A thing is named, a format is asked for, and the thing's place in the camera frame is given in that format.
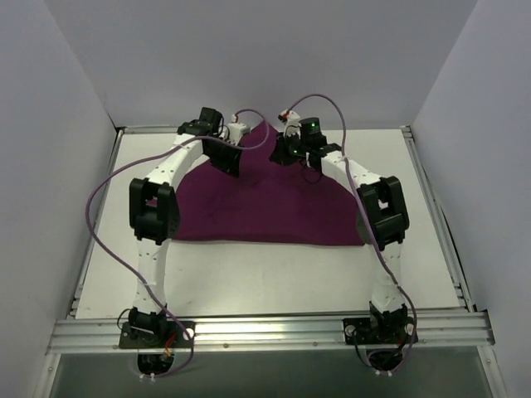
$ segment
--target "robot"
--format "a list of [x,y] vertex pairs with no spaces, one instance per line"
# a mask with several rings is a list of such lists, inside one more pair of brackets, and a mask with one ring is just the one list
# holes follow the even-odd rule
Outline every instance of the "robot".
[[[339,145],[328,143],[321,132],[318,118],[302,119],[293,110],[285,110],[280,113],[279,120],[284,124],[284,130],[277,134],[270,161],[288,166],[305,160],[314,170],[350,191],[345,170],[347,160],[379,249],[388,268],[400,282],[400,257],[409,218],[399,180],[396,177],[379,176],[354,160],[345,159]],[[176,188],[188,169],[203,154],[220,172],[233,177],[239,175],[240,149],[206,140],[186,145],[183,143],[197,136],[212,136],[237,145],[251,131],[248,125],[237,123],[235,117],[227,125],[226,131],[219,133],[222,128],[221,113],[203,108],[198,119],[178,128],[172,148],[182,146],[181,149],[166,157],[145,178],[135,178],[129,186],[129,224],[134,230],[139,249],[138,271],[145,277],[158,300],[165,305],[166,254],[180,219]],[[370,243],[361,216],[358,217],[357,227],[365,243]],[[375,273],[368,307],[370,317],[356,324],[361,341],[403,343],[412,337],[412,319],[408,316],[404,298],[380,264]],[[164,347],[171,332],[170,323],[164,311],[151,299],[144,283],[139,281],[128,322],[124,325],[129,330],[129,338],[145,342],[146,347]]]

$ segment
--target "white connector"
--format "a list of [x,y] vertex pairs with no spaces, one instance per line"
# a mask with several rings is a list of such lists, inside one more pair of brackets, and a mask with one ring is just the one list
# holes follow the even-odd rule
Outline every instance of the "white connector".
[[251,129],[247,124],[244,123],[229,123],[228,134],[225,137],[225,140],[232,145],[237,145],[240,143],[241,137],[251,133]]
[[284,109],[279,114],[280,121],[284,124],[284,136],[296,135],[299,131],[300,115],[293,110]]

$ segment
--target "white enclosure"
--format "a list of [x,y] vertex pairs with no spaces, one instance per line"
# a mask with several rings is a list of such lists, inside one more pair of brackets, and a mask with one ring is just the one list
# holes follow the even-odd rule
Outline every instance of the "white enclosure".
[[[180,124],[205,104],[273,120],[317,91],[350,129],[381,129],[415,119],[475,0],[46,4],[117,125]],[[340,127],[326,104],[305,109]]]
[[[32,393],[119,126],[205,105],[270,121],[309,92],[350,129],[412,124],[511,396],[531,390],[531,2],[23,0],[0,15],[0,396]],[[325,102],[301,110],[324,129]]]

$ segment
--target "fabric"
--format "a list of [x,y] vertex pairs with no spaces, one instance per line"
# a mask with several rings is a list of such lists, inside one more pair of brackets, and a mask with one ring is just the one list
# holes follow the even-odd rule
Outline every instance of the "fabric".
[[[241,144],[257,145],[265,135],[266,125],[260,124]],[[298,163],[282,167],[270,162],[275,135],[271,127],[263,147],[243,152],[238,178],[210,163],[186,175],[177,189],[181,225],[175,239],[363,244],[352,194],[325,176],[316,182],[320,175]]]

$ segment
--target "black mounting plate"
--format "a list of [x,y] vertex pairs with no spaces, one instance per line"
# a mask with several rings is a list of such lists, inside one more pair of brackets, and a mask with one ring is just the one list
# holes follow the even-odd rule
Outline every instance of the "black mounting plate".
[[[183,326],[186,329],[192,329],[195,334],[196,323],[192,321],[181,321]],[[175,322],[168,321],[168,335],[171,336],[172,333],[175,333],[175,339],[173,344],[169,348],[191,348],[193,346],[193,339],[187,340],[184,336],[183,331]],[[135,333],[131,332],[131,327],[129,322],[126,322],[122,325],[122,332],[119,335],[119,344],[118,347],[125,350],[137,350],[145,348],[165,348],[166,341],[151,343],[146,342],[139,336],[136,336]]]
[[[413,319],[408,318],[408,322],[413,324]],[[356,343],[359,346],[378,345],[378,344],[393,344],[400,345],[404,340],[406,344],[410,342],[411,336],[405,330],[398,335],[387,335],[382,338],[373,328],[371,328],[371,318],[345,318],[343,320],[343,335],[345,336],[345,343],[349,346],[354,344],[354,335],[348,335],[346,331],[348,326],[354,326]],[[418,336],[415,334],[413,342],[418,342]]]

